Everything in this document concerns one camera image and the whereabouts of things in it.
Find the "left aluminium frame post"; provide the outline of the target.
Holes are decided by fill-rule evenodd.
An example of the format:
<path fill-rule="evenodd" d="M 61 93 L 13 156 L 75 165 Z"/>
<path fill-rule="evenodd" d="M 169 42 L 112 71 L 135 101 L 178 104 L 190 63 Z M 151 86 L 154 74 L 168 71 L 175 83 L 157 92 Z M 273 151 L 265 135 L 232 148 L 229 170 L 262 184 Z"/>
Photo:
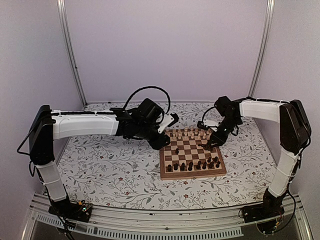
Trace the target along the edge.
<path fill-rule="evenodd" d="M 78 96 L 80 98 L 81 104 L 85 107 L 87 106 L 88 102 L 85 96 L 85 91 L 81 82 L 80 74 L 79 74 L 79 68 L 77 65 L 76 57 L 73 50 L 72 45 L 72 39 L 71 39 L 71 33 L 70 28 L 68 24 L 68 17 L 67 17 L 67 10 L 66 10 L 66 1 L 65 0 L 57 0 L 57 10 L 62 30 L 62 35 L 65 42 L 66 52 L 68 55 L 71 72 L 74 78 L 76 90 L 78 93 Z"/>

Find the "aluminium frame post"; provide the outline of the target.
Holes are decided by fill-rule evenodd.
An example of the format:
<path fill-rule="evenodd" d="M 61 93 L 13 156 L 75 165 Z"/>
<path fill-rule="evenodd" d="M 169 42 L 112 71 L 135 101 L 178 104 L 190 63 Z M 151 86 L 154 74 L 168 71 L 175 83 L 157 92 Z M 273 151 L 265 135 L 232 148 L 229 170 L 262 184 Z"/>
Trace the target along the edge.
<path fill-rule="evenodd" d="M 251 80 L 251 84 L 248 90 L 248 96 L 253 97 L 255 94 L 255 91 L 258 86 L 260 74 L 263 67 L 263 62 L 268 46 L 268 40 L 272 28 L 272 22 L 273 22 L 273 15 L 274 15 L 274 8 L 275 8 L 275 0 L 268 0 L 266 2 L 266 11 L 265 11 L 265 18 L 264 18 L 264 24 L 263 24 L 263 30 L 262 30 L 262 36 L 259 46 L 259 51 L 257 55 L 257 60 L 255 64 L 255 68 L 253 71 L 253 76 Z"/>
<path fill-rule="evenodd" d="M 71 39 L 71 33 L 70 28 L 68 24 L 68 17 L 67 17 L 67 10 L 66 10 L 66 1 L 65 0 L 57 0 L 57 10 L 62 30 L 62 35 L 65 42 L 66 52 L 68 55 L 71 72 L 74 78 L 76 90 L 78 93 L 78 96 L 80 98 L 81 104 L 85 107 L 87 106 L 88 102 L 85 96 L 85 91 L 81 82 L 80 74 L 79 74 L 79 68 L 77 65 L 76 57 L 73 50 L 72 45 L 72 39 Z"/>

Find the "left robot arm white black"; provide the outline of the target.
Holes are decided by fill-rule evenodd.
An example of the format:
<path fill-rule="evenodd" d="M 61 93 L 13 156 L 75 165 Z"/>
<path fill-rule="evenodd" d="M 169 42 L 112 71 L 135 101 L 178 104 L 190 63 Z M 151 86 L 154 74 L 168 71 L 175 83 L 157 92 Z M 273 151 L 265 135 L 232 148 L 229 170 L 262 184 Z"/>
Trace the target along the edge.
<path fill-rule="evenodd" d="M 50 199 L 55 202 L 55 209 L 63 217 L 70 217 L 75 210 L 67 200 L 67 192 L 54 162 L 55 140 L 88 135 L 120 136 L 145 140 L 152 149 L 160 150 L 170 143 L 164 130 L 178 119 L 177 114 L 165 112 L 149 98 L 129 110 L 114 107 L 108 111 L 60 111 L 42 105 L 22 142 L 28 142 L 26 155 L 42 178 Z"/>

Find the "front aluminium rail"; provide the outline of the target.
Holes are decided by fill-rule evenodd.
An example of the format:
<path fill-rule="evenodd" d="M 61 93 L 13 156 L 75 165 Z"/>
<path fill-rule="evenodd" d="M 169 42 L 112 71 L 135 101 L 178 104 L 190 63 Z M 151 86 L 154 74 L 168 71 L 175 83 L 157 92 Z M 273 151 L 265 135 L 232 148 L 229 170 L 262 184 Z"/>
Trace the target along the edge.
<path fill-rule="evenodd" d="M 88 222 L 49 213 L 46 195 L 35 194 L 24 240 L 312 240 L 298 196 L 283 201 L 284 215 L 245 222 L 241 206 L 193 210 L 92 208 Z"/>

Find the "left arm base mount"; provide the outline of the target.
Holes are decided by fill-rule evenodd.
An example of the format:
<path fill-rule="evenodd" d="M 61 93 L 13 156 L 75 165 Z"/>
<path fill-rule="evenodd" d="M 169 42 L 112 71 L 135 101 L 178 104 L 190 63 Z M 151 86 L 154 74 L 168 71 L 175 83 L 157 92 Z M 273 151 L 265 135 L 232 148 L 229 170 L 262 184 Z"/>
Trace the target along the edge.
<path fill-rule="evenodd" d="M 88 223 L 92 214 L 93 204 L 81 200 L 79 202 L 71 202 L 69 197 L 60 201 L 53 201 L 48 196 L 50 207 L 48 212 L 61 218 Z"/>

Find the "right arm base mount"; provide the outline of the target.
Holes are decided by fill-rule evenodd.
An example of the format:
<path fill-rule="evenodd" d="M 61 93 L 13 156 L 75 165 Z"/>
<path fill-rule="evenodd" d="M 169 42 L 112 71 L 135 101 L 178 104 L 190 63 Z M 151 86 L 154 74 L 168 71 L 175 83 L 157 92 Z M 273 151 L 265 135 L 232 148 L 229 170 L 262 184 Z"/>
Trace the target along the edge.
<path fill-rule="evenodd" d="M 255 222 L 260 233 L 270 235 L 276 232 L 284 213 L 282 203 L 270 205 L 267 201 L 266 203 L 244 206 L 239 210 L 238 215 L 245 223 Z"/>

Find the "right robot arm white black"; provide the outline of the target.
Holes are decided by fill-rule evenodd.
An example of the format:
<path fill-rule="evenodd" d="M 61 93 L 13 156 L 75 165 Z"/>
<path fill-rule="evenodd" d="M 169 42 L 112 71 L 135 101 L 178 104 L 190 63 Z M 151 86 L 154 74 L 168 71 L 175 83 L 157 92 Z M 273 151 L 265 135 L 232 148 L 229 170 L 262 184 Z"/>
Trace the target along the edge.
<path fill-rule="evenodd" d="M 237 135 L 239 126 L 244 118 L 252 118 L 259 125 L 266 123 L 266 127 L 259 127 L 263 139 L 268 147 L 272 147 L 271 133 L 279 144 L 277 168 L 265 195 L 278 199 L 285 195 L 288 184 L 295 178 L 300 167 L 303 151 L 310 145 L 312 129 L 299 99 L 289 101 L 252 98 L 250 96 L 231 100 L 227 96 L 219 97 L 212 106 L 222 117 L 220 122 L 202 118 L 197 126 L 201 129 L 212 129 L 212 133 L 204 149 L 212 150 L 224 145 L 229 135 Z"/>

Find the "dark chess piece front corner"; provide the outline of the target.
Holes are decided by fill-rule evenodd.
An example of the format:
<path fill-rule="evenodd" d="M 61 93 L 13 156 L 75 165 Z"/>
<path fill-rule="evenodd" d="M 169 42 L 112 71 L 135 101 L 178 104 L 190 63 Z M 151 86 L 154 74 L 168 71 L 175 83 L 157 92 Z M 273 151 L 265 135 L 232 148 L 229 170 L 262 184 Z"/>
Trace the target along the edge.
<path fill-rule="evenodd" d="M 170 164 L 167 166 L 167 171 L 168 171 L 168 172 L 171 172 L 171 171 L 172 171 L 172 166 L 171 166 Z"/>

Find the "floral patterned table mat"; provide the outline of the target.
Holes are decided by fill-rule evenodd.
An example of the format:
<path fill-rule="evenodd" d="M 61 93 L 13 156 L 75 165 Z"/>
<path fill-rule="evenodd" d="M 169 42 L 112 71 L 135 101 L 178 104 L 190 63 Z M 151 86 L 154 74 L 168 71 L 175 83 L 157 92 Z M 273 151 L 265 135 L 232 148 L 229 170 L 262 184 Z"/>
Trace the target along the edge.
<path fill-rule="evenodd" d="M 276 163 L 251 118 L 220 148 L 226 175 L 161 180 L 159 152 L 146 141 L 71 137 L 58 164 L 72 201 L 148 210 L 208 209 L 262 200 Z"/>

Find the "right aluminium frame post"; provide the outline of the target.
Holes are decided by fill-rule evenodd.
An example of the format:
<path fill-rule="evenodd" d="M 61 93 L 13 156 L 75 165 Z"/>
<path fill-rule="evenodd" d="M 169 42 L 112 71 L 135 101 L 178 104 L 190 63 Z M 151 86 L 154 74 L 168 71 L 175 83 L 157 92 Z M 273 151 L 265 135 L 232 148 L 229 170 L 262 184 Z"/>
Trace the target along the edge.
<path fill-rule="evenodd" d="M 275 0 L 268 0 L 266 2 L 266 11 L 265 11 L 265 18 L 264 18 L 264 24 L 263 24 L 263 30 L 262 30 L 262 36 L 259 46 L 259 51 L 257 55 L 257 60 L 255 64 L 255 68 L 253 71 L 253 76 L 251 80 L 251 84 L 248 90 L 248 96 L 253 97 L 255 94 L 255 91 L 258 86 L 260 74 L 263 67 L 263 62 L 268 46 L 268 40 L 272 28 L 272 22 L 273 22 L 273 15 L 274 15 L 274 8 L 275 8 Z"/>

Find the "light chess piece back left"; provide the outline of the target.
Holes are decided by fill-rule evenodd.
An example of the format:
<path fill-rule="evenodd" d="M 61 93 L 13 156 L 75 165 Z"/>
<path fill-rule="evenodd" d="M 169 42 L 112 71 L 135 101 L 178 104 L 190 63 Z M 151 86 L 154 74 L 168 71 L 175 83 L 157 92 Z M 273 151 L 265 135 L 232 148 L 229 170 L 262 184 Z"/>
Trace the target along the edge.
<path fill-rule="evenodd" d="M 171 132 L 171 133 L 170 133 L 170 138 L 171 138 L 171 139 L 173 139 L 175 136 L 176 136 L 176 133 L 175 133 L 175 132 Z"/>

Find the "wooden chess board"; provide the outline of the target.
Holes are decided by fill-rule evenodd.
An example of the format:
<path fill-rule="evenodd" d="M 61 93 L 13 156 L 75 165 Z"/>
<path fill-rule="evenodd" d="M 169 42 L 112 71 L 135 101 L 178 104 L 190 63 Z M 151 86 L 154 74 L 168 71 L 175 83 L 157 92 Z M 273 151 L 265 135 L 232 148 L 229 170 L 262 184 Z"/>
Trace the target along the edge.
<path fill-rule="evenodd" d="M 218 147 L 205 150 L 211 130 L 168 129 L 170 144 L 159 151 L 160 179 L 163 181 L 213 178 L 227 173 Z"/>

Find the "dark chess piece corner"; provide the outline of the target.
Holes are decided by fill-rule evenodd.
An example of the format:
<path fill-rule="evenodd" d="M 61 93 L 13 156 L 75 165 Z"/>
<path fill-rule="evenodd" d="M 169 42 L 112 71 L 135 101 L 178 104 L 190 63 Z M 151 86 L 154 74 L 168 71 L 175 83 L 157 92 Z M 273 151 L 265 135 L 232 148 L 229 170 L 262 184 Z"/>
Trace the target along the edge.
<path fill-rule="evenodd" d="M 168 171 L 168 172 L 171 172 L 171 171 L 172 171 L 172 166 L 171 166 L 170 164 L 167 166 L 167 171 Z"/>
<path fill-rule="evenodd" d="M 208 165 L 208 168 L 209 168 L 209 169 L 212 169 L 212 168 L 214 167 L 214 164 L 215 164 L 215 163 L 214 163 L 213 161 L 210 162 L 209 165 Z"/>

